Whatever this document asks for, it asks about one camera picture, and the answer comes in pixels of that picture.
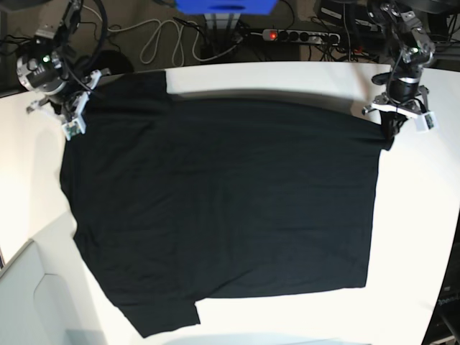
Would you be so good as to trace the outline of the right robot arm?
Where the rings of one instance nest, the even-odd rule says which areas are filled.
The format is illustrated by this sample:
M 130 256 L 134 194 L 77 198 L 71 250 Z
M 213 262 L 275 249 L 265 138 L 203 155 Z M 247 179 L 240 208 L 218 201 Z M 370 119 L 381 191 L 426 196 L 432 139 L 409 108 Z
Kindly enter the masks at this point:
M 86 60 L 73 63 L 74 52 L 69 45 L 71 35 L 81 23 L 82 1 L 62 1 L 56 11 L 45 6 L 44 18 L 34 37 L 24 45 L 24 52 L 17 59 L 20 84 L 42 95 L 26 112 L 40 111 L 59 121 L 68 141 L 86 133 L 83 118 L 86 104 L 91 96 L 100 96 L 96 87 L 103 77 L 111 74 L 108 68 L 91 70 L 109 32 L 103 2 L 96 1 L 95 5 L 101 18 L 101 33 L 95 50 Z

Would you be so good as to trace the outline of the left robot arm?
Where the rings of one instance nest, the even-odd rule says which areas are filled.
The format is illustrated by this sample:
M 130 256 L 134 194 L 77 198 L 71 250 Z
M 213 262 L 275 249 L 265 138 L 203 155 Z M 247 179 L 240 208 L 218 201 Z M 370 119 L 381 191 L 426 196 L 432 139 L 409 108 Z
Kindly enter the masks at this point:
M 367 9 L 385 34 L 393 64 L 389 72 L 372 77 L 372 83 L 385 90 L 362 113 L 379 112 L 387 139 L 394 138 L 409 119 L 415 120 L 419 131 L 433 129 L 436 122 L 428 107 L 429 90 L 420 80 L 424 68 L 433 61 L 436 46 L 409 6 L 396 1 L 369 1 Z

